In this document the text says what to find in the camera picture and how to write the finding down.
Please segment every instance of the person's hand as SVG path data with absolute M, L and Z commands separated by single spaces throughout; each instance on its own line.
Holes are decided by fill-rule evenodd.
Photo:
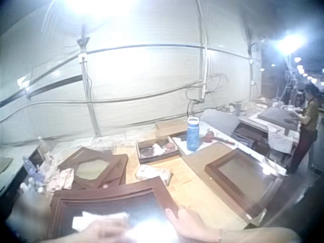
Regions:
M 79 233 L 82 242 L 129 242 L 125 237 L 128 229 L 128 221 L 126 219 L 109 219 L 102 218 L 91 223 L 84 231 Z
M 217 242 L 219 239 L 215 231 L 208 229 L 199 214 L 193 210 L 179 207 L 176 217 L 172 210 L 166 209 L 166 215 L 178 234 L 184 238 L 203 242 Z
M 295 124 L 293 119 L 283 119 L 286 123 Z
M 299 118 L 298 114 L 295 113 L 294 111 L 289 112 L 289 115 L 290 115 L 292 118 Z

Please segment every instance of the wooden board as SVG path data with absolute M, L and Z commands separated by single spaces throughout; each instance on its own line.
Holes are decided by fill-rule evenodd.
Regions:
M 298 122 L 296 120 L 294 120 L 294 124 L 285 121 L 285 119 L 293 119 L 289 115 L 288 111 L 278 107 L 270 107 L 266 109 L 264 112 L 258 115 L 258 118 L 289 130 L 297 131 L 298 128 Z
M 135 174 L 140 167 L 135 148 L 117 148 L 116 154 L 127 154 L 126 183 L 138 180 Z M 182 158 L 154 164 L 173 173 L 168 191 L 177 205 L 184 205 L 199 213 L 208 227 L 224 229 L 244 229 L 247 223 L 216 195 Z

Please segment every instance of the wooden frame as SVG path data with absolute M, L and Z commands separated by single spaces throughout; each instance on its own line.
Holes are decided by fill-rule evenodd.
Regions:
M 72 189 L 91 189 L 99 188 L 103 185 L 120 185 L 126 180 L 126 165 L 128 156 L 126 154 L 112 155 L 111 151 L 98 152 L 82 147 L 62 164 L 59 169 L 65 170 L 73 168 L 76 172 L 78 166 L 82 163 L 101 159 L 109 162 L 107 168 L 94 180 L 87 180 L 74 175 Z
M 257 217 L 273 199 L 276 192 L 281 186 L 282 179 L 279 174 L 270 174 L 271 183 L 263 193 L 258 202 L 252 201 L 244 194 L 229 178 L 227 178 L 219 169 L 234 158 L 239 158 L 243 163 L 248 163 L 253 168 L 257 169 L 263 175 L 263 167 L 261 162 L 253 158 L 249 154 L 240 149 L 235 149 L 230 153 L 220 157 L 216 161 L 205 166 L 205 172 L 220 186 L 226 193 L 232 197 L 235 202 L 252 218 Z
M 164 209 L 169 208 L 175 213 L 178 210 L 177 205 L 171 198 L 166 187 L 160 177 L 140 181 L 134 184 L 109 187 L 107 189 L 92 189 L 92 190 L 67 190 L 56 191 L 51 203 L 51 220 L 48 230 L 48 238 L 62 237 L 62 230 L 71 227 L 67 225 L 64 216 L 69 210 L 79 208 L 91 210 L 97 203 L 105 203 L 109 207 L 109 202 L 126 199 L 138 198 L 153 193 L 158 205 L 164 212 Z

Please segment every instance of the work table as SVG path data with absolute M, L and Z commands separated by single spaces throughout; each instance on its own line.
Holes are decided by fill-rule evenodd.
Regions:
M 140 167 L 135 148 L 117 148 L 116 154 L 129 156 L 126 183 L 138 180 L 135 174 Z M 182 158 L 155 163 L 155 167 L 171 170 L 173 176 L 168 186 L 177 205 L 183 205 L 199 213 L 209 227 L 244 229 L 247 223 L 239 217 L 196 175 Z

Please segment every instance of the ceiling light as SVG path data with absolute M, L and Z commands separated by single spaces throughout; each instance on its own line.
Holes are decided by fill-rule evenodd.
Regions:
M 76 14 L 92 17 L 118 17 L 130 13 L 134 0 L 65 0 Z
M 306 43 L 304 37 L 298 35 L 289 35 L 279 41 L 277 47 L 284 55 L 289 55 L 301 48 Z
M 295 62 L 299 63 L 302 59 L 300 57 L 295 57 Z

